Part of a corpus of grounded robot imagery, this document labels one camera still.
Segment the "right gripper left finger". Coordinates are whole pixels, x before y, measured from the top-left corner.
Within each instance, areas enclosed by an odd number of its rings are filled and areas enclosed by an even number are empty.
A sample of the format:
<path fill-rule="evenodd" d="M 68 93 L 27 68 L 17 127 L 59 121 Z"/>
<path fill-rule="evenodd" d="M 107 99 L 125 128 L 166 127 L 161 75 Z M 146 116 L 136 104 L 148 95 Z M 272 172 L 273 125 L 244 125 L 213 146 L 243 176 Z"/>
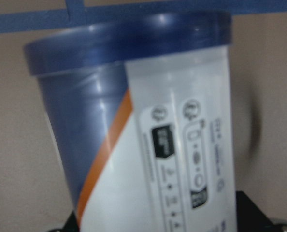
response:
<path fill-rule="evenodd" d="M 52 228 L 46 232 L 79 232 L 79 226 L 76 220 L 75 212 L 72 211 L 62 227 Z"/>

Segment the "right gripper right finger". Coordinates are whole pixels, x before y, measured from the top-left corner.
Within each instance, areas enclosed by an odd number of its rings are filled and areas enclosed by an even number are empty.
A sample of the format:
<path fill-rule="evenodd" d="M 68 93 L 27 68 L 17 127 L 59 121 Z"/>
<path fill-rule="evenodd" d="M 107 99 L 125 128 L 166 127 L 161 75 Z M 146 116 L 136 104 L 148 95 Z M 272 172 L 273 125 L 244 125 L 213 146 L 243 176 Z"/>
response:
<path fill-rule="evenodd" d="M 243 192 L 236 191 L 238 232 L 287 232 L 286 222 L 272 222 Z"/>

